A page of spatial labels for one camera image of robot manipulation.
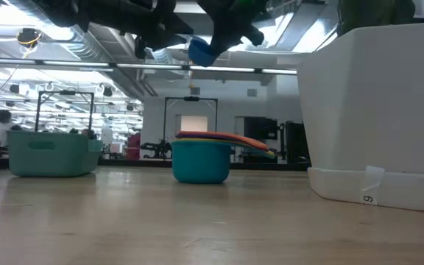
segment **teal plastic basket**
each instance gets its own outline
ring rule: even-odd
[[[86,135],[7,132],[10,171],[16,176],[75,177],[92,172],[102,141]]]
[[[181,183],[218,184],[230,173],[231,145],[207,141],[175,141],[173,175]]]

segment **white label tag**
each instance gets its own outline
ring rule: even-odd
[[[385,170],[375,166],[366,166],[366,177],[361,186],[361,203],[377,205],[378,189]]]

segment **teal bowl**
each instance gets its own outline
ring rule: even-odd
[[[207,141],[175,141],[173,175],[181,183],[219,184],[230,173],[230,145]]]

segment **white planter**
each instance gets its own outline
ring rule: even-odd
[[[312,188],[364,202],[380,183],[377,205],[424,211],[424,24],[353,30],[297,73]]]

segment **ceiling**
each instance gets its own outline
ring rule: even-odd
[[[244,44],[233,47],[222,54],[214,66],[250,67],[250,68],[295,68],[307,52],[318,49],[322,44],[328,44],[335,37],[337,25],[337,0],[328,1],[294,1],[273,0],[269,11],[273,19],[262,21],[256,26],[265,34],[266,41],[259,47],[252,46],[248,40]],[[61,29],[47,23],[37,10],[31,10],[30,0],[0,1],[0,57],[22,58],[26,56],[34,60],[82,60],[109,62],[138,62],[134,56],[134,35],[120,36],[115,29],[91,24],[87,33],[79,28]],[[196,35],[210,40],[213,24],[209,17],[197,6],[194,0],[179,0],[176,12],[194,29]],[[32,27],[43,32],[43,37],[37,49],[27,52],[22,48],[15,36],[24,27]],[[189,64],[186,46],[173,46],[159,52],[151,52],[145,63]],[[9,84],[2,85],[10,78]],[[142,108],[139,100],[154,96],[187,96],[188,86],[200,87],[201,96],[227,97],[228,99],[263,99],[266,86],[272,80],[272,75],[221,73],[209,71],[159,71],[127,69],[109,72],[56,71],[47,69],[17,69],[0,68],[0,108],[10,108],[16,113],[30,113],[35,110],[37,91],[53,85],[54,91],[71,89],[76,91],[94,92],[96,94],[95,112],[109,115],[99,116],[95,122],[96,128],[109,124],[118,128],[119,136],[141,128]],[[9,92],[11,84],[20,84],[29,92],[14,94]],[[112,97],[102,95],[102,89],[111,87]],[[256,89],[257,96],[249,98],[248,90]],[[81,102],[85,99],[77,96],[68,99],[66,96],[53,96],[54,101]],[[5,100],[16,100],[15,107],[6,106]],[[43,110],[59,113],[60,111],[81,113],[85,116],[87,104],[71,104],[69,109],[60,110],[54,101],[46,102]],[[135,105],[134,111],[126,111],[127,103]],[[53,122],[56,115],[46,113],[47,124]],[[85,127],[86,119],[76,117],[78,114],[68,114],[73,118],[63,122],[65,128]],[[33,123],[31,114],[17,115],[24,117],[28,127]],[[134,124],[127,121],[135,118]]]

